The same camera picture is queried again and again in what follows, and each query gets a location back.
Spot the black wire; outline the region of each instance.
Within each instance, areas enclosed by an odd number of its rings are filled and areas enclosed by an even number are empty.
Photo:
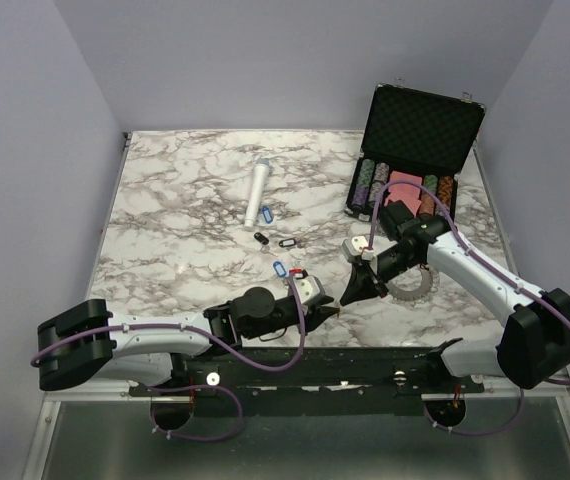
[[[285,330],[283,330],[283,333],[281,333],[280,335],[277,335],[277,336],[275,336],[275,337],[272,337],[272,338],[261,338],[261,337],[258,337],[258,339],[259,339],[261,342],[271,342],[272,340],[278,340],[279,338],[283,338],[283,337],[285,336],[285,334],[287,333],[287,329],[288,329],[288,328],[289,328],[289,327],[286,327]]]

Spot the blue key fob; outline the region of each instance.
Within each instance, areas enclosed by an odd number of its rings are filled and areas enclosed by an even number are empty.
[[[272,223],[274,221],[272,211],[269,209],[269,207],[263,207],[261,212],[263,212],[263,219],[265,220],[265,223]]]
[[[274,271],[276,271],[276,275],[281,278],[287,277],[287,270],[285,269],[285,266],[278,260],[274,262]]]

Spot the gray floor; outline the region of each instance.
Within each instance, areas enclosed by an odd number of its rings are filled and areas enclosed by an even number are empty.
[[[468,401],[463,425],[484,429],[515,400]],[[511,431],[447,435],[424,418],[250,418],[227,442],[167,441],[151,434],[144,403],[68,403],[58,419],[46,476],[67,479],[570,479],[570,448],[554,399],[527,401]],[[226,420],[192,430],[222,431]]]

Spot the table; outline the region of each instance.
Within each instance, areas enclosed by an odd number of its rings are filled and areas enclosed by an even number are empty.
[[[276,298],[286,293],[272,267],[304,267],[327,293],[340,298],[350,265],[339,252],[344,238],[369,225],[343,212],[361,143],[361,132],[192,131],[137,132],[118,186],[92,297],[123,313],[172,316],[198,311],[261,285]],[[263,195],[275,216],[259,230],[271,239],[260,252],[243,229],[252,168],[269,158]],[[459,176],[456,220],[461,231],[492,259],[505,253],[474,152]],[[285,250],[279,239],[295,237],[305,248]],[[384,237],[377,250],[386,248]],[[400,278],[416,281],[415,271]],[[349,305],[306,341],[308,346],[373,347],[438,345],[501,331],[474,297],[446,275],[431,298],[399,303],[391,297]],[[267,343],[298,344],[298,333]]]

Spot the stack of poker chips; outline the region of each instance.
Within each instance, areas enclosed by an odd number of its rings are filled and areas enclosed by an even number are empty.
[[[387,176],[389,175],[389,166],[386,163],[379,163],[374,169],[374,178],[372,179],[372,187],[369,191],[369,198],[367,204],[374,208],[376,203],[376,195],[381,191],[381,188],[387,182]]]
[[[436,196],[443,202],[447,209],[452,208],[452,195],[454,194],[454,179],[452,177],[441,177],[438,181],[438,191]],[[443,212],[438,209],[439,215],[443,216]]]
[[[374,160],[366,158],[361,163],[361,170],[356,180],[356,188],[354,189],[354,196],[352,197],[352,205],[364,207],[367,202],[367,194],[369,193],[369,186],[374,175]]]
[[[423,179],[423,186],[427,188],[430,192],[436,195],[436,188],[438,187],[438,178],[436,175],[426,175]],[[419,215],[434,215],[434,208],[436,204],[434,199],[430,197],[427,193],[423,192],[421,195],[421,206],[418,209]]]

